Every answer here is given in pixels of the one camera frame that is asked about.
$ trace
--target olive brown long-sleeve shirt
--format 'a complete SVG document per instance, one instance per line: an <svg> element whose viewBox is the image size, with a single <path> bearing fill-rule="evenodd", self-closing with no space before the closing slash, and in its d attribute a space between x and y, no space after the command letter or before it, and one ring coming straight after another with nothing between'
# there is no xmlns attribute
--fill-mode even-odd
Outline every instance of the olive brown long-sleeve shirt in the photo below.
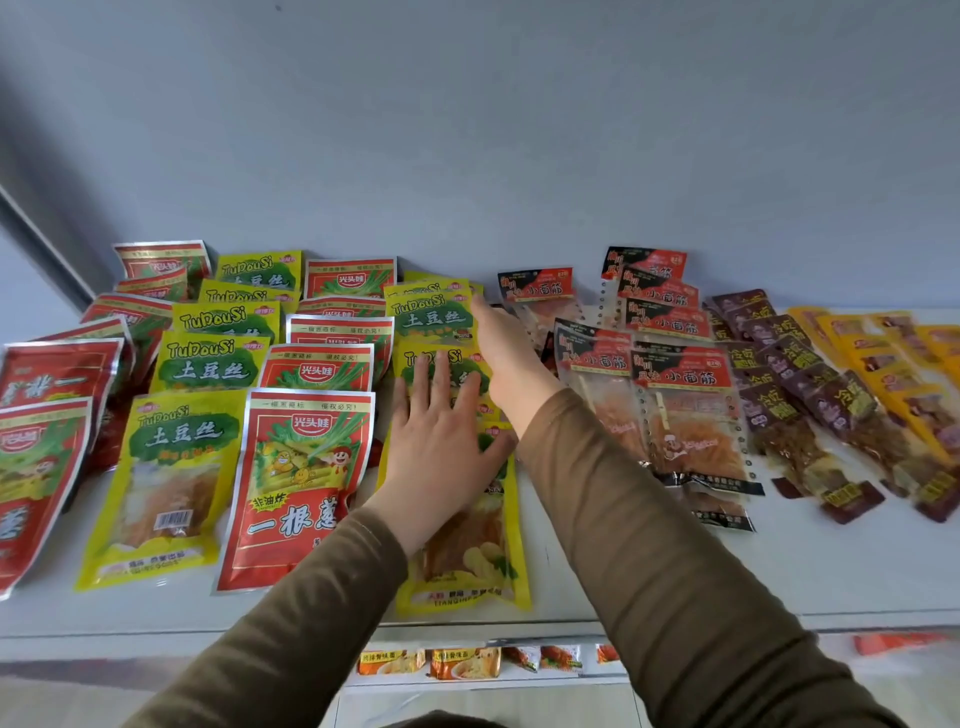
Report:
<svg viewBox="0 0 960 728"><path fill-rule="evenodd" d="M903 725L573 392L540 409L519 455L654 725ZM406 573L390 530L357 510L127 726L315 728Z"/></svg>

